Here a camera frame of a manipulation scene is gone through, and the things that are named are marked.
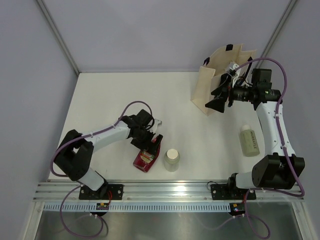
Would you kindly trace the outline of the red dish soap bottle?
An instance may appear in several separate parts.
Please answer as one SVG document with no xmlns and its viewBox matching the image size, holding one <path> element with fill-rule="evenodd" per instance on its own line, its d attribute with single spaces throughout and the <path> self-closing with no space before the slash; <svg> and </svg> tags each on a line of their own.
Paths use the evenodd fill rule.
<svg viewBox="0 0 320 240">
<path fill-rule="evenodd" d="M 144 173 L 147 173 L 151 169 L 151 167 L 154 165 L 156 160 L 153 160 L 152 155 L 149 153 L 149 149 L 148 150 L 141 150 L 137 154 L 136 158 L 134 159 L 133 166 L 135 168 L 137 168 L 138 170 L 140 170 Z"/>
</svg>

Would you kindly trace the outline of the clear jar white lid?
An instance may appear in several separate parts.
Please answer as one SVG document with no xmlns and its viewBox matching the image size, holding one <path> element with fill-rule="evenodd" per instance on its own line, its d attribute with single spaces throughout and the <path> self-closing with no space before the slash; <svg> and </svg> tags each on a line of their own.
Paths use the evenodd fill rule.
<svg viewBox="0 0 320 240">
<path fill-rule="evenodd" d="M 169 172 L 175 172 L 179 168 L 180 154 L 179 152 L 171 148 L 166 151 L 164 155 L 164 167 Z"/>
</svg>

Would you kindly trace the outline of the beige canvas bag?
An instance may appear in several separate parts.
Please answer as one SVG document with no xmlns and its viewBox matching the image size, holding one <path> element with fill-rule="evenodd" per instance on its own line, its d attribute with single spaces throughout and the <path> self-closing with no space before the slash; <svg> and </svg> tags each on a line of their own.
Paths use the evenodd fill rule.
<svg viewBox="0 0 320 240">
<path fill-rule="evenodd" d="M 199 68 L 198 79 L 190 100 L 206 116 L 215 112 L 215 110 L 205 107 L 205 104 L 214 98 L 211 92 L 220 85 L 221 76 L 226 73 L 229 64 L 235 63 L 240 66 L 256 58 L 256 49 L 242 50 L 242 47 L 242 44 L 222 46 L 207 57 Z"/>
</svg>

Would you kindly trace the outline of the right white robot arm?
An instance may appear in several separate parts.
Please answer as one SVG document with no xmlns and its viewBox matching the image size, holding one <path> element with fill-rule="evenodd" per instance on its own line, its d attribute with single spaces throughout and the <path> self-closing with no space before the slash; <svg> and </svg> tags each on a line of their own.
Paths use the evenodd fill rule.
<svg viewBox="0 0 320 240">
<path fill-rule="evenodd" d="M 272 71 L 254 69 L 249 86 L 233 83 L 233 75 L 224 73 L 219 86 L 211 92 L 213 100 L 205 107 L 223 113 L 233 102 L 248 102 L 257 114 L 264 139 L 265 156 L 252 170 L 234 173 L 224 186 L 228 196 L 239 198 L 245 190 L 264 189 L 286 194 L 299 180 L 305 160 L 296 156 L 283 119 L 283 101 L 280 90 L 272 88 Z"/>
</svg>

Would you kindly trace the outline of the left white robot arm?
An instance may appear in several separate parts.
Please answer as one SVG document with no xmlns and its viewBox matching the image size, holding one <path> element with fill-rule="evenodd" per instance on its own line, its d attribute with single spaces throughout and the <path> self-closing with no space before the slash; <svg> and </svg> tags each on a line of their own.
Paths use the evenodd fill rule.
<svg viewBox="0 0 320 240">
<path fill-rule="evenodd" d="M 163 136 L 156 135 L 162 121 L 144 109 L 136 115 L 121 115 L 116 123 L 96 132 L 83 134 L 70 130 L 53 156 L 56 164 L 70 180 L 90 189 L 96 199 L 103 199 L 109 183 L 91 165 L 92 156 L 115 142 L 131 139 L 131 144 L 141 151 L 156 156 Z"/>
</svg>

